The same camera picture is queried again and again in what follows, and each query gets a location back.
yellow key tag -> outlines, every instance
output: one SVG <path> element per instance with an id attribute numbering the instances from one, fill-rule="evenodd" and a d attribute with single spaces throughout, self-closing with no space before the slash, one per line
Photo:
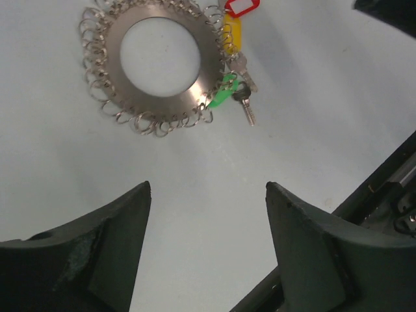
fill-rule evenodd
<path id="1" fill-rule="evenodd" d="M 224 49 L 231 55 L 241 50 L 241 21 L 226 14 L 224 25 Z"/>

green key tag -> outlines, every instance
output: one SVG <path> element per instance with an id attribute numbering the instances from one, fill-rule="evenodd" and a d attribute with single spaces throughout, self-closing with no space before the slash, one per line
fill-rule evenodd
<path id="1" fill-rule="evenodd" d="M 224 76 L 224 79 L 222 80 L 224 83 L 231 81 L 235 78 L 235 74 L 234 73 L 229 73 L 227 75 Z M 234 80 L 233 82 L 233 86 L 230 89 L 227 89 L 225 86 L 223 86 L 217 93 L 216 96 L 214 97 L 214 99 L 210 102 L 210 104 L 208 105 L 208 107 L 211 109 L 213 107 L 218 107 L 220 106 L 227 98 L 229 98 L 230 96 L 232 96 L 234 94 L 235 91 L 237 91 L 239 87 L 239 82 L 238 80 Z"/>

silver key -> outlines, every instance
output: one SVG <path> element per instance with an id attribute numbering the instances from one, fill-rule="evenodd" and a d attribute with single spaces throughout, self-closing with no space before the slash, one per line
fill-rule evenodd
<path id="1" fill-rule="evenodd" d="M 244 54 L 242 54 L 241 51 L 236 58 L 233 58 L 231 62 L 229 62 L 228 67 L 229 70 L 238 73 L 247 82 L 247 85 L 250 87 L 252 92 L 259 91 L 252 77 L 247 71 L 247 58 Z"/>
<path id="2" fill-rule="evenodd" d="M 252 94 L 252 91 L 250 90 L 250 87 L 245 81 L 240 82 L 240 84 L 243 85 L 243 89 L 236 91 L 233 94 L 233 99 L 241 103 L 242 107 L 244 108 L 244 112 L 246 113 L 248 122 L 250 123 L 250 126 L 254 126 L 255 116 L 252 111 L 252 108 L 250 107 L 250 96 Z"/>

white table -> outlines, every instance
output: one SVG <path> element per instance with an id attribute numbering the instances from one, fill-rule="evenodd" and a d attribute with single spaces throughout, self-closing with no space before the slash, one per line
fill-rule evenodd
<path id="1" fill-rule="evenodd" d="M 332 211 L 415 130 L 415 40 L 352 1 L 263 0 L 243 19 L 258 126 L 229 101 L 211 125 L 138 136 L 86 93 L 76 27 L 87 4 L 2 2 L 0 240 L 149 180 L 131 311 L 228 312 L 277 263 L 267 181 Z"/>

red key tag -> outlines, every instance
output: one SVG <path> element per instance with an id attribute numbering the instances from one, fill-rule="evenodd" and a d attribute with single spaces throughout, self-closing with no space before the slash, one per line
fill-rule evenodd
<path id="1" fill-rule="evenodd" d="M 226 3 L 227 13 L 233 18 L 239 18 L 260 5 L 260 0 L 228 0 Z"/>

